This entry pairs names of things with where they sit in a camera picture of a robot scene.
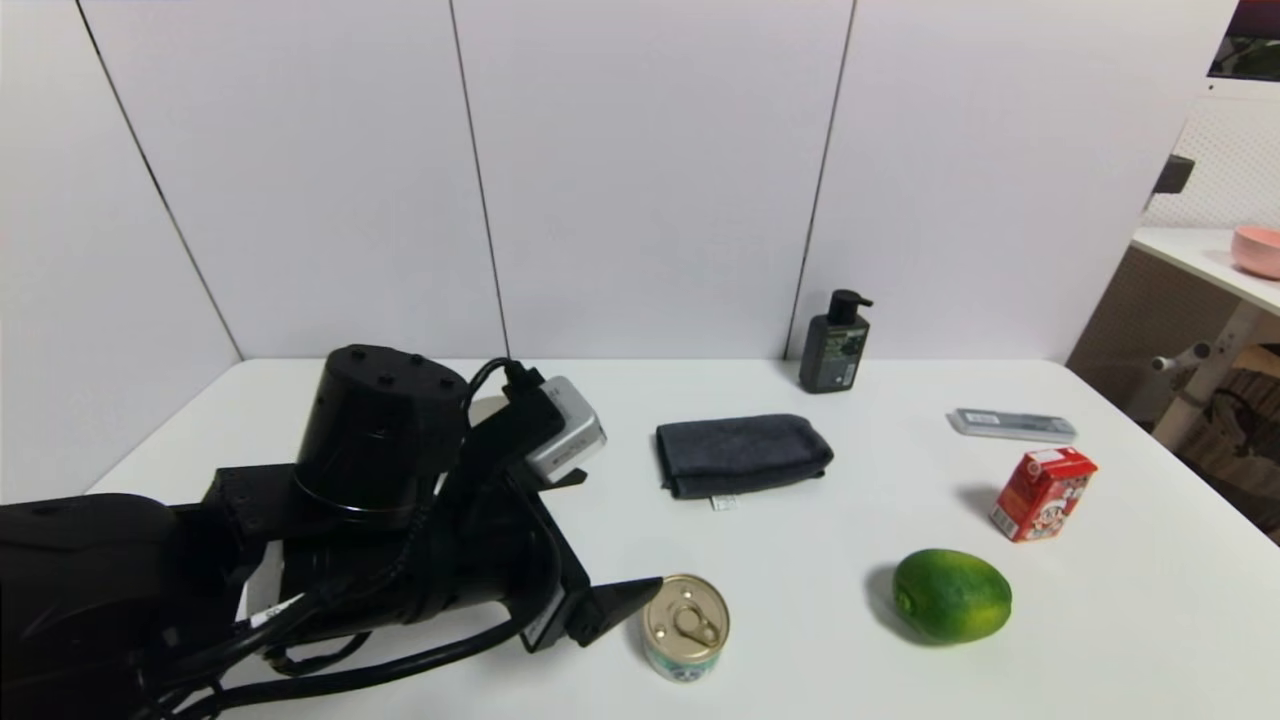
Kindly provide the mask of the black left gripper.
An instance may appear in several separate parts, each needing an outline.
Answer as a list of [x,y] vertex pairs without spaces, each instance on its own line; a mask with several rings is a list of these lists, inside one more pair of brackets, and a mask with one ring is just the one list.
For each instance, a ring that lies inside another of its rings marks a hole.
[[536,491],[508,475],[445,478],[431,511],[424,616],[498,602],[531,612],[518,637],[530,653],[564,635],[586,648],[643,610],[664,578],[593,585]]

